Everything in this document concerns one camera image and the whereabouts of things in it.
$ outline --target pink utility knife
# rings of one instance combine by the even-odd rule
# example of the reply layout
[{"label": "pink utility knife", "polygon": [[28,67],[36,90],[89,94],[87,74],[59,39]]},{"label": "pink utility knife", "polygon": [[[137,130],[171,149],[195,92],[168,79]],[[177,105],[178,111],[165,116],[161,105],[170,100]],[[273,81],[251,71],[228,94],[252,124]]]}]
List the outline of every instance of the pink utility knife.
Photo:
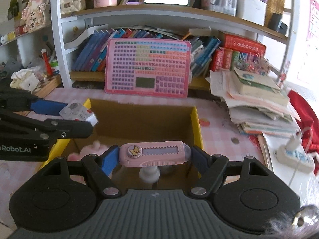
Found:
[{"label": "pink utility knife", "polygon": [[129,143],[120,147],[120,163],[127,167],[182,164],[191,151],[182,141]]}]

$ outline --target pink periodic table board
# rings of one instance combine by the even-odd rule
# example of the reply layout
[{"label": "pink periodic table board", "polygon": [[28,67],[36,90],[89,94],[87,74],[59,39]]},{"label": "pink periodic table board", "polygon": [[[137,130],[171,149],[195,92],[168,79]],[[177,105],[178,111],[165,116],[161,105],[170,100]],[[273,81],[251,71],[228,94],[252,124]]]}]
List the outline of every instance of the pink periodic table board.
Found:
[{"label": "pink periodic table board", "polygon": [[185,98],[191,44],[155,38],[108,41],[105,92]]}]

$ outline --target power strip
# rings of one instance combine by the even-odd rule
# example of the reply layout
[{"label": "power strip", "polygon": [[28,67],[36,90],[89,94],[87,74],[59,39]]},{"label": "power strip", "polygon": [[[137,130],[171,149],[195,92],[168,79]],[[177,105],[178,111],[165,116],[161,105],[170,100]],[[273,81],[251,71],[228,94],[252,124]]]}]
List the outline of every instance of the power strip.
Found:
[{"label": "power strip", "polygon": [[310,173],[315,169],[314,159],[312,156],[307,155],[304,150],[289,151],[286,150],[285,145],[282,145],[275,151],[275,155],[281,164],[297,168],[301,172]]}]

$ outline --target quilted handbag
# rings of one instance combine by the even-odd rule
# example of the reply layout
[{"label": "quilted handbag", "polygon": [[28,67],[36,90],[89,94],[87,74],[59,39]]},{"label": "quilted handbag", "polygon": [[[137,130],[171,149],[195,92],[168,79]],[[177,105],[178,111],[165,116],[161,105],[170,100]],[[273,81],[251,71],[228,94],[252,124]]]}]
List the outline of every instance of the quilted handbag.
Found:
[{"label": "quilted handbag", "polygon": [[85,10],[85,0],[60,0],[61,14]]}]

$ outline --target pink checkered tablecloth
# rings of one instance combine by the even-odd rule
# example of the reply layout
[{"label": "pink checkered tablecloth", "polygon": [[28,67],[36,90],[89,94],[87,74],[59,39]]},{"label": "pink checkered tablecloth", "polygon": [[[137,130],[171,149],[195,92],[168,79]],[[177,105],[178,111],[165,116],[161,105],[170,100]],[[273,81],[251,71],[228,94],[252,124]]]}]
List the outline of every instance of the pink checkered tablecloth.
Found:
[{"label": "pink checkered tablecloth", "polygon": [[[169,99],[149,96],[107,94],[103,90],[56,88],[47,100],[70,103],[74,99],[84,103],[87,98],[143,105],[194,105],[197,107],[204,149],[210,155],[222,154],[232,161],[242,161],[245,156],[254,156],[264,163],[262,152],[255,137],[241,135],[229,117],[229,113],[215,102],[187,98]],[[28,117],[45,120],[52,116],[31,112]],[[0,221],[13,227],[9,213],[9,198],[38,169],[38,163],[0,161]]]}]

